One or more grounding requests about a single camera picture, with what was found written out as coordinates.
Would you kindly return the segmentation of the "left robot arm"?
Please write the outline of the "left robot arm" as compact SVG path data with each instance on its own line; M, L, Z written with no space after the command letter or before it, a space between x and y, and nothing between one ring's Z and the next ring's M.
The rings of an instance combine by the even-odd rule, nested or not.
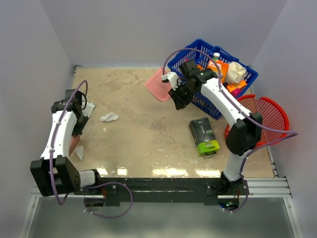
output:
M98 194L103 183L97 170L78 171L69 159L71 141L81 136L94 104L74 89L66 90L65 99L51 107L50 135L39 160L32 161L30 171L43 197L78 192L81 188Z

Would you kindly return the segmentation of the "pink dustpan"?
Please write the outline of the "pink dustpan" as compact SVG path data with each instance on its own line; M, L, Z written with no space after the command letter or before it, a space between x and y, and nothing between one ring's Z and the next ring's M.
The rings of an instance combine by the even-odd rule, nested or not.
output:
M163 70L160 67L144 84L145 88L160 102L170 98L168 92L171 89L170 84L162 82L162 73Z

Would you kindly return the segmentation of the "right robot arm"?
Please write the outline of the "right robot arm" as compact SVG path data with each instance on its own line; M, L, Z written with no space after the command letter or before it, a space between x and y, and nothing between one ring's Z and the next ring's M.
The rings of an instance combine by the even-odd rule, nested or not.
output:
M170 97L177 110L185 108L196 93L208 98L220 111L230 126L225 139L229 159L220 181L213 189L217 194L233 194L242 183L243 167L248 154L255 149L261 139L263 117L242 106L222 85L212 69L200 70L192 60L184 62L180 70L184 81L175 72L161 77L163 83L170 83Z

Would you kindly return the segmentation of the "pink hand brush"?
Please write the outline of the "pink hand brush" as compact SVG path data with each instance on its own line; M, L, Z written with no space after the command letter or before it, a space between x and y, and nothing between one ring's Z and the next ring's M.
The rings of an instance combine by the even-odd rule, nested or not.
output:
M79 141L80 141L80 135L76 135L76 136L72 137L72 139L70 141L70 146L69 146L69 156L75 150L75 148L77 147Z

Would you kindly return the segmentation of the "paper scrap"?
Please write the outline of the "paper scrap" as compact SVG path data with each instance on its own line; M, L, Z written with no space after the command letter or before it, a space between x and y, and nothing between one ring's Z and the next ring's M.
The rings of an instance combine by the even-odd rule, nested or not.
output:
M84 147L78 146L74 149L74 152L78 156L78 158L82 161L84 158Z
M100 117L100 121L102 122L110 122L119 119L119 115L115 114L114 112L110 112L105 116Z

